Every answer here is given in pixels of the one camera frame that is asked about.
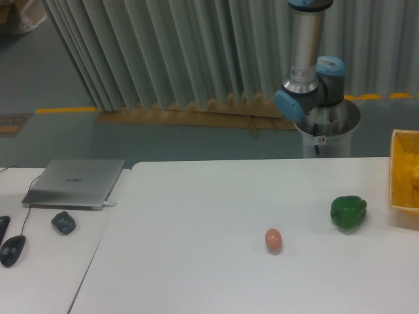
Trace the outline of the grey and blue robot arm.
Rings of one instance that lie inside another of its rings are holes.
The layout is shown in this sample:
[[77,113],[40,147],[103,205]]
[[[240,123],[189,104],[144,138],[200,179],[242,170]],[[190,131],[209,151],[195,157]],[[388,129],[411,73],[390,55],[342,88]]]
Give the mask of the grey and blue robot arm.
[[293,22],[289,67],[274,104],[284,117],[301,120],[316,107],[332,107],[344,99],[344,62],[320,56],[326,10],[332,1],[289,1]]

